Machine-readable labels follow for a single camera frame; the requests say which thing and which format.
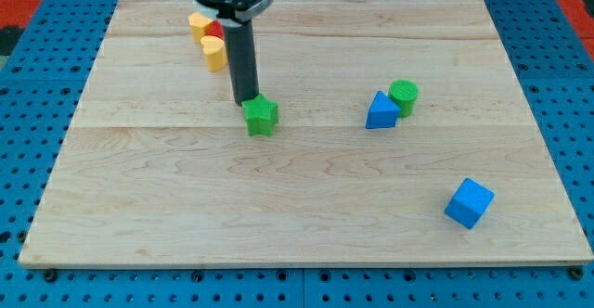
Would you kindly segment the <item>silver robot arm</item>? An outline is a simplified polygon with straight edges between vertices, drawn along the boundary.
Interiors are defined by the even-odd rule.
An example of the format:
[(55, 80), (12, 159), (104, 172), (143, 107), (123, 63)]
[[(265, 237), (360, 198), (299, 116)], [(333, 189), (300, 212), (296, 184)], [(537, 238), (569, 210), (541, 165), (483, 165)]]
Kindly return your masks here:
[(234, 100), (237, 104), (259, 95), (252, 20), (274, 0), (194, 0), (199, 12), (223, 27)]

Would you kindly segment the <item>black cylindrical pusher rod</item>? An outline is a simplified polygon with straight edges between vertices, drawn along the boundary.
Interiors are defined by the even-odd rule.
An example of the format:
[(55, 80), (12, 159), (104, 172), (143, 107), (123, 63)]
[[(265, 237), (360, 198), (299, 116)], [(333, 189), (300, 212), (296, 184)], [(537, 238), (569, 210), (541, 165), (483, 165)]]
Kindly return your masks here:
[(252, 22), (223, 27), (233, 97), (238, 106), (259, 95)]

